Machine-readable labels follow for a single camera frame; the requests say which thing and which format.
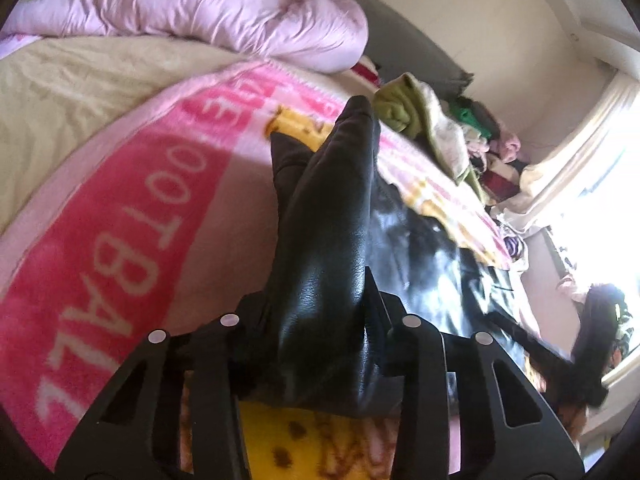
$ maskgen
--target pink blanket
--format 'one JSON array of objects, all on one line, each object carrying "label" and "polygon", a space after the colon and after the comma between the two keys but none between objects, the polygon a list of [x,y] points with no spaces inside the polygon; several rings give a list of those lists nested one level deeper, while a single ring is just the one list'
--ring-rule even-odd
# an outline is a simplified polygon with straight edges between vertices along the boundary
[{"label": "pink blanket", "polygon": [[[277,224],[265,131],[281,105],[321,123],[343,102],[269,62],[177,84],[74,152],[0,238],[0,403],[47,465],[146,333],[193,330],[264,285]],[[386,128],[378,167],[508,267],[481,203]]]},{"label": "pink blanket", "polygon": [[[368,40],[355,0],[34,0],[12,10],[0,38],[12,34],[195,38],[324,73],[355,65]],[[0,41],[0,59],[16,46]]]}]

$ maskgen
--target pile of clothes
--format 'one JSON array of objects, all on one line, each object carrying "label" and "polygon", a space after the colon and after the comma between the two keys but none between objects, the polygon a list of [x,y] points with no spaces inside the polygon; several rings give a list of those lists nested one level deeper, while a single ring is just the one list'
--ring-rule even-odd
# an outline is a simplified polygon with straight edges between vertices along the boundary
[{"label": "pile of clothes", "polygon": [[485,205],[520,192],[526,162],[520,140],[482,104],[450,102],[405,73],[375,94],[375,111],[389,128],[414,140],[456,184],[468,183]]}]

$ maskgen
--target white curtain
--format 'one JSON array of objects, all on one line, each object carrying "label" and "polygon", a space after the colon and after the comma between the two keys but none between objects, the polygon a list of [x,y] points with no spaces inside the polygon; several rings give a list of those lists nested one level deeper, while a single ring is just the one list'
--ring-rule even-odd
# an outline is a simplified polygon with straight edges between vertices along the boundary
[{"label": "white curtain", "polygon": [[[494,216],[528,235],[550,225],[603,175],[624,146],[640,139],[640,83],[616,74],[584,121],[542,162],[527,166],[520,193],[494,208]],[[630,182],[635,200],[637,182]]]}]

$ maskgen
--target shiny black leather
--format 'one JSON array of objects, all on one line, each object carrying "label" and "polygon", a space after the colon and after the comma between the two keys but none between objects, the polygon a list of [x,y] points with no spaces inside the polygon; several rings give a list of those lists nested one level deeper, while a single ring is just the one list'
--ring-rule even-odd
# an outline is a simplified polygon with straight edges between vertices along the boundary
[{"label": "shiny black leather", "polygon": [[365,266],[408,312],[455,335],[491,332],[523,364],[519,347],[483,318],[492,308],[513,314],[507,274],[480,266],[437,220],[404,205],[376,171],[379,138],[362,96],[348,101],[316,153],[271,136],[280,223],[252,345],[261,370],[255,399],[347,416],[398,410],[402,379],[382,376],[381,342],[367,327]]}]

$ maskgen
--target pink duvet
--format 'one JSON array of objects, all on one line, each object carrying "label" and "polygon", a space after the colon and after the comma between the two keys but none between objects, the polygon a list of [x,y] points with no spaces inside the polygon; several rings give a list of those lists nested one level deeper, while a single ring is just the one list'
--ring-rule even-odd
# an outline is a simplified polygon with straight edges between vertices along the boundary
[{"label": "pink duvet", "polygon": [[354,0],[34,0],[15,6],[0,38],[12,34],[195,38],[324,73],[355,65],[368,40]]}]

